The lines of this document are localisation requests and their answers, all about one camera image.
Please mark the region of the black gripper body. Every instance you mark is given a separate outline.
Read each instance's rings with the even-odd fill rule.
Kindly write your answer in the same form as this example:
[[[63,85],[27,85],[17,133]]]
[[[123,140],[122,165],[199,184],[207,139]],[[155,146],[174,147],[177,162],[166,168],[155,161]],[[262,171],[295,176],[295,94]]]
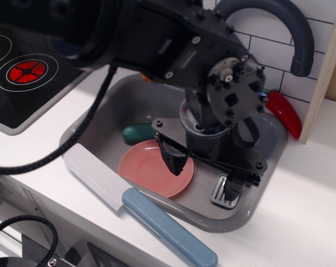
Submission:
[[[153,120],[152,127],[158,144],[165,141],[188,157],[229,172],[230,179],[238,179],[246,187],[259,186],[268,168],[266,161],[254,150],[260,133],[252,118],[244,119],[242,124],[250,140],[242,138],[239,124],[200,127],[187,103],[183,102],[179,118],[159,117]]]

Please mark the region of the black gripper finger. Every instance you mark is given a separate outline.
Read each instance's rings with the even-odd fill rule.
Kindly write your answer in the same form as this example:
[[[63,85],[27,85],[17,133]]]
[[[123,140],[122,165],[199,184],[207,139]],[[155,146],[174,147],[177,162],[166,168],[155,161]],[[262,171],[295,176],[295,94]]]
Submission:
[[[159,143],[161,156],[167,168],[175,176],[179,176],[188,160],[188,155],[174,148],[165,141]]]
[[[238,179],[227,179],[224,185],[224,199],[234,201],[244,190],[244,183]]]

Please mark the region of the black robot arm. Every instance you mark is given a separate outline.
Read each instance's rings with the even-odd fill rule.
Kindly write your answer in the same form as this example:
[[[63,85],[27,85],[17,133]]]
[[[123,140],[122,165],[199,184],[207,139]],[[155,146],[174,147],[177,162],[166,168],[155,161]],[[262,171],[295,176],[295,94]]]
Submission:
[[[0,1],[0,26],[50,38],[77,68],[123,67],[183,88],[185,142],[165,132],[166,121],[157,124],[170,171],[178,174],[188,156],[228,169],[228,201],[259,184],[266,163],[248,154],[255,142],[244,141],[238,125],[259,139],[252,118],[268,100],[263,67],[222,13],[200,1]]]

